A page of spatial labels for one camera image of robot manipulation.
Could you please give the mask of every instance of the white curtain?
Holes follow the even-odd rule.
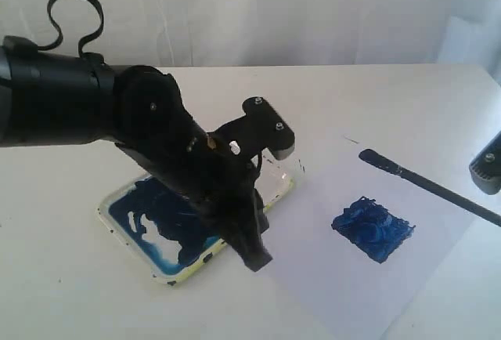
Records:
[[[476,62],[496,76],[498,0],[100,0],[105,33],[88,50],[155,66]],[[0,0],[0,34],[56,34],[47,0]],[[54,8],[58,52],[97,26],[82,0]]]

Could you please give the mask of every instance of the blue paint patch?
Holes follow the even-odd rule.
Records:
[[[163,273],[179,273],[219,239],[202,224],[195,210],[184,199],[157,179],[144,179],[134,185],[133,190],[112,203],[109,212]],[[129,212],[133,212],[135,230],[129,223]],[[146,233],[145,226],[141,224],[143,214],[157,226],[162,237],[181,245],[177,261],[163,258],[155,244],[143,240],[142,235]]]
[[[333,230],[378,263],[384,262],[406,238],[411,237],[415,227],[366,197],[345,208],[343,214],[332,222]]]

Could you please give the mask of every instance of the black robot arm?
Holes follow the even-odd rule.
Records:
[[[261,97],[243,103],[245,115],[205,132],[182,103],[170,74],[148,66],[110,67],[101,55],[83,52],[99,29],[79,42],[79,57],[44,52],[26,38],[7,36],[0,47],[0,146],[90,143],[106,139],[165,186],[184,197],[202,221],[225,239],[246,266],[271,260],[261,240],[267,223],[254,189],[261,152],[283,159],[294,133]],[[232,152],[230,142],[240,152]],[[259,156],[256,166],[251,159]]]

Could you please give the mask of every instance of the table surface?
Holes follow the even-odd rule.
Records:
[[[468,164],[501,127],[501,90],[470,65],[172,68],[207,130],[265,96],[296,132],[286,168],[315,172],[353,139],[501,212]],[[5,338],[332,338],[266,273],[226,248],[178,287],[154,282],[96,216],[142,173],[107,142],[0,150]],[[501,230],[478,219],[385,338],[498,338]]]

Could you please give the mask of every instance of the paper sheet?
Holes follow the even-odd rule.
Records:
[[[339,339],[378,339],[423,287],[475,216],[359,160],[360,146],[336,150],[270,216],[267,269]],[[409,221],[413,235],[382,264],[331,228],[365,196]]]

